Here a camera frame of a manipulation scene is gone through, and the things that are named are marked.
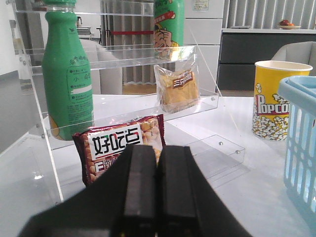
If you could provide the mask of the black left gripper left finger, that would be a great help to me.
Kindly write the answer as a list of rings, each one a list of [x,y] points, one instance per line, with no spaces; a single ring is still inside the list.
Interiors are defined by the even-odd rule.
[[[96,181],[29,219],[20,237],[155,236],[156,158],[150,146],[127,146]]]

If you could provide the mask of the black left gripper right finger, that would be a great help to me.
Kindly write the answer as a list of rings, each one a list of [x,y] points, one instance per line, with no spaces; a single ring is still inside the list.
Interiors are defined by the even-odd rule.
[[[189,147],[162,150],[157,212],[162,237],[250,236],[210,186]]]

